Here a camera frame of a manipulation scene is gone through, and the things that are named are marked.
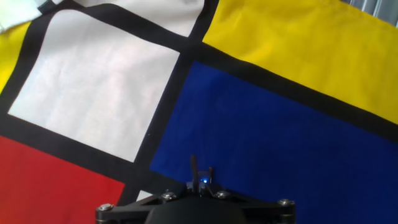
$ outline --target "silver screw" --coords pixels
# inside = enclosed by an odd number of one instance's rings
[[[173,200],[176,199],[177,196],[175,195],[175,193],[173,192],[166,192],[164,194],[162,194],[161,196],[164,200],[169,201],[169,200]]]
[[[294,205],[294,201],[291,201],[289,199],[281,199],[278,201],[278,204],[281,206],[289,206],[289,205]]]
[[[218,199],[226,199],[229,195],[230,193],[224,190],[220,190],[219,192],[216,193],[215,197]]]
[[[99,206],[98,210],[99,211],[108,211],[108,210],[111,210],[112,208],[113,208],[113,205],[111,205],[110,203],[107,203],[107,204]]]

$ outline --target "yellow fabric panel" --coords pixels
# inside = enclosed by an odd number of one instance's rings
[[[29,24],[26,22],[0,34],[0,94],[17,63]]]
[[[398,124],[398,29],[339,0],[220,0],[203,41]]]

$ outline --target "red fabric panel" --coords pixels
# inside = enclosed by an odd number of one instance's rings
[[[124,184],[0,136],[0,223],[94,223]]]

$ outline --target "black mount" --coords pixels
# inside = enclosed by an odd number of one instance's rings
[[[283,199],[263,202],[212,183],[213,169],[198,172],[191,157],[193,181],[161,195],[126,206],[102,205],[96,209],[97,224],[199,224],[199,223],[296,223],[295,203]],[[200,174],[208,178],[200,181]]]

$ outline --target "fabric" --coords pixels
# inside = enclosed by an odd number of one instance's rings
[[[337,0],[53,3],[0,35],[0,223],[93,222],[192,154],[297,223],[398,223],[395,27]]]
[[[0,33],[31,21],[54,9],[55,4],[52,0],[2,0],[0,1]]]

